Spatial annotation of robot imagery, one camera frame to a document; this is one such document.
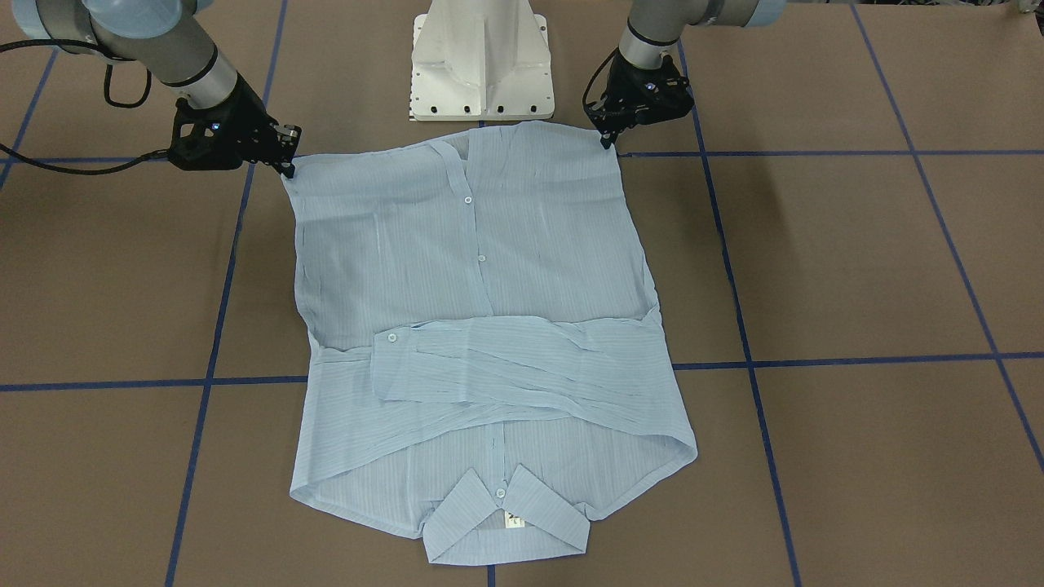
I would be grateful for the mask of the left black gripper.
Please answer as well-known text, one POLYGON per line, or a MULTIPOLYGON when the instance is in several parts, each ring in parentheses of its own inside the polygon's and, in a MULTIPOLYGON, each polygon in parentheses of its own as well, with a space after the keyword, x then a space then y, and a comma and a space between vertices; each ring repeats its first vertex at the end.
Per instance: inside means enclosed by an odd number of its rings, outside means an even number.
POLYGON ((641 69, 624 58, 619 49, 613 52, 604 97, 592 103, 584 103, 584 112, 600 134, 599 141, 604 149, 616 143, 624 126, 638 125, 636 108, 641 100, 641 83, 678 76, 674 56, 662 53, 660 57, 661 64, 657 69, 641 69))

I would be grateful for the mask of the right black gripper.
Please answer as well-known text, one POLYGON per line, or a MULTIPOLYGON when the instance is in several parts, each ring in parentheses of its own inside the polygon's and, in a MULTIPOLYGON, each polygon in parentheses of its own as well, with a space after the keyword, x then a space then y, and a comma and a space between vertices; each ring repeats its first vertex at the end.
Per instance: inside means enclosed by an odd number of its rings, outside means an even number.
POLYGON ((243 160, 265 160, 278 174, 294 178, 302 127, 277 123, 250 83, 236 83, 226 100, 212 108, 191 107, 187 98, 179 98, 175 107, 175 119, 218 122, 243 160))

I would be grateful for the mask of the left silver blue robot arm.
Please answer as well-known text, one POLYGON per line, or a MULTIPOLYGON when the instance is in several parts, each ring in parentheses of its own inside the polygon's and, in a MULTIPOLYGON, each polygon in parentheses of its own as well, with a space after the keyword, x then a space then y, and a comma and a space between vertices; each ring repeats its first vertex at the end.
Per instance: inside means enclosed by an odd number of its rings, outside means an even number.
POLYGON ((785 1, 634 1, 617 47, 586 84, 584 112, 614 148, 619 136, 685 117, 694 105, 690 81, 670 50, 688 27, 744 29, 775 23, 785 1))

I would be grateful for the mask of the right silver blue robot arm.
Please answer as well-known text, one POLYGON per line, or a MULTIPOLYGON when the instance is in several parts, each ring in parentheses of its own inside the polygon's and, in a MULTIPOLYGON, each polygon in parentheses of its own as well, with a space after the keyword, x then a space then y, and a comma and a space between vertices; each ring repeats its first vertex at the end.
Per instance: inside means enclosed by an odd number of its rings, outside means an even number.
POLYGON ((302 131, 281 124, 197 21, 205 1, 15 1, 26 46, 52 46, 106 64, 139 62, 176 96, 168 148, 134 165, 168 160, 179 170, 264 164, 294 177, 302 131))

